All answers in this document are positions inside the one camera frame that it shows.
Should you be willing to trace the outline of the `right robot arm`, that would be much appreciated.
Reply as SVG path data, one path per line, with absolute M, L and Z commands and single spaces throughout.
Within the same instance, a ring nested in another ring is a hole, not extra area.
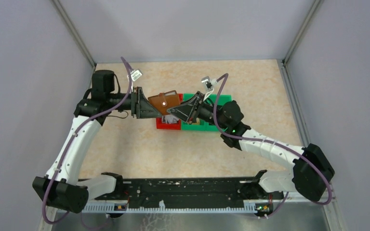
M 283 166 L 286 171 L 265 171 L 252 185 L 257 198 L 284 191 L 297 192 L 318 205 L 332 201 L 330 181 L 335 171 L 319 146 L 310 143 L 303 147 L 272 139 L 242 122 L 244 115 L 236 101 L 211 105 L 204 102 L 201 92 L 182 103 L 163 106 L 168 114 L 186 123 L 199 119 L 215 125 L 230 148 L 258 154 Z

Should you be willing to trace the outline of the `brown leather card holder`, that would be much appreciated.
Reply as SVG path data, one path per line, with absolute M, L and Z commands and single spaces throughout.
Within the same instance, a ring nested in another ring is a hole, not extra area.
M 180 96 L 175 90 L 159 93 L 158 95 L 148 97 L 150 104 L 155 107 L 163 116 L 168 115 L 169 108 L 180 105 Z

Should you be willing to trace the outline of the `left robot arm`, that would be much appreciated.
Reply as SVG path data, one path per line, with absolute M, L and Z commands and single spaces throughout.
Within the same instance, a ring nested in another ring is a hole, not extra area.
M 77 104 L 67 139 L 44 177 L 35 177 L 32 187 L 41 198 L 42 212 L 48 207 L 80 213 L 93 199 L 108 194 L 113 199 L 126 195 L 123 177 L 102 173 L 96 178 L 79 180 L 87 151 L 107 116 L 114 110 L 131 111 L 136 118 L 161 116 L 143 94 L 141 87 L 129 86 L 127 93 L 114 93 L 116 74 L 111 70 L 95 71 L 92 87 Z

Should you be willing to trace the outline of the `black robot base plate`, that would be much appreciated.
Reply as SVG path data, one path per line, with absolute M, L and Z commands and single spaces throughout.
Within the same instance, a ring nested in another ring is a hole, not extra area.
M 116 192 L 97 200 L 128 200 L 131 209 L 242 208 L 245 200 L 283 199 L 282 192 L 265 192 L 257 177 L 124 179 Z

